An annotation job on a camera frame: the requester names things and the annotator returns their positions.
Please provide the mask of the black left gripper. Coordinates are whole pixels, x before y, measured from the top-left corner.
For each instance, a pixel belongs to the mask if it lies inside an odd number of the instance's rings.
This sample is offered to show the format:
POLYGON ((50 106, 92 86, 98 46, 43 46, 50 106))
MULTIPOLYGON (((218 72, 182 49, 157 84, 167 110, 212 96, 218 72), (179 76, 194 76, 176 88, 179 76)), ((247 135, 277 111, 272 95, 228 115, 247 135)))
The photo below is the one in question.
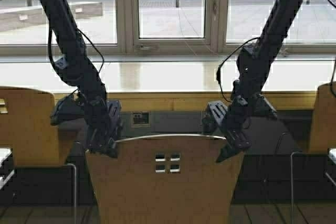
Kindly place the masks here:
POLYGON ((82 106, 88 125, 86 144, 90 153, 118 158, 118 143, 123 123, 121 102, 96 97, 82 106))

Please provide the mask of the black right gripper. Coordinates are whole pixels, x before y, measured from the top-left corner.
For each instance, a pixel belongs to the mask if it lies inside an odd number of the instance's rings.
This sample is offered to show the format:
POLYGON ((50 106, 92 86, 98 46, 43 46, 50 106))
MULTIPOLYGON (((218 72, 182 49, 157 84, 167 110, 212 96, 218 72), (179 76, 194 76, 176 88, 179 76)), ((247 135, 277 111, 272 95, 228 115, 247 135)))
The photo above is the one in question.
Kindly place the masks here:
POLYGON ((213 133, 219 129, 227 139, 220 149, 216 163, 221 163, 251 147, 251 140, 243 132, 243 123, 248 117, 248 103, 242 96, 233 99, 229 106, 222 101, 208 102, 202 118, 202 132, 213 133))

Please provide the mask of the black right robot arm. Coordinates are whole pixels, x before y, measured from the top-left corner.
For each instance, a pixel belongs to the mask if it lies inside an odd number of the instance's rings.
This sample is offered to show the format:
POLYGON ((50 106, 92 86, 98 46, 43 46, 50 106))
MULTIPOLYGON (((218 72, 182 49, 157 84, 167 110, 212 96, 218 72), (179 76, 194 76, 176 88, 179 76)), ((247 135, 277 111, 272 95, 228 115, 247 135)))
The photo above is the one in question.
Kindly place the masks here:
POLYGON ((227 141, 218 153, 217 163, 250 149, 252 141, 243 130, 248 118, 277 119, 276 109, 261 91, 303 1, 275 0, 261 35, 256 42, 243 45, 239 52, 236 61, 239 78, 233 83, 230 105, 222 101, 207 104, 204 130, 219 129, 227 141))

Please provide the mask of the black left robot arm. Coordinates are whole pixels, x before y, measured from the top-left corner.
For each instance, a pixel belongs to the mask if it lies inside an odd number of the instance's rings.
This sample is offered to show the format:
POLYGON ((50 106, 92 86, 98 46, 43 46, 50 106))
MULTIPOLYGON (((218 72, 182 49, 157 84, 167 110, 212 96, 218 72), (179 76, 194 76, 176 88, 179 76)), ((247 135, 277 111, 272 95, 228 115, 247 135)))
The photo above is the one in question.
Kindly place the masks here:
POLYGON ((121 131, 121 103, 108 100, 106 86, 99 71, 88 58, 85 37, 77 26, 67 0, 39 0, 49 23, 48 35, 56 36, 62 53, 53 59, 51 44, 48 58, 59 78, 76 87, 79 97, 68 95, 61 99, 50 114, 50 123, 84 119, 88 126, 87 149, 111 158, 118 157, 121 131))

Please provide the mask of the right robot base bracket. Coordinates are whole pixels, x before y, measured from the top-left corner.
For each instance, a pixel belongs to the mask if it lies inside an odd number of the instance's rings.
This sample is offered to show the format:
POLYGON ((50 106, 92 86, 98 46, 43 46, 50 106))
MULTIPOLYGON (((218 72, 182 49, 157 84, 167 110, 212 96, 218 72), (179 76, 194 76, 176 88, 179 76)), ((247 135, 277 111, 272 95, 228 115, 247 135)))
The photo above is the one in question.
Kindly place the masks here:
POLYGON ((327 166, 324 174, 335 186, 335 148, 328 149, 327 166))

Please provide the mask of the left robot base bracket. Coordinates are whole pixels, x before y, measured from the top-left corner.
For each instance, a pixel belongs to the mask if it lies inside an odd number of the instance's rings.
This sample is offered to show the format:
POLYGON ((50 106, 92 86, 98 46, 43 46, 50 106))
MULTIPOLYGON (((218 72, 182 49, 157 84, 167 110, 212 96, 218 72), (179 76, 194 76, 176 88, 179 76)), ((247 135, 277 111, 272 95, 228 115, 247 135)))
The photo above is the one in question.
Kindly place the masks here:
POLYGON ((3 190, 15 175, 13 151, 11 148, 1 148, 1 190, 3 190))

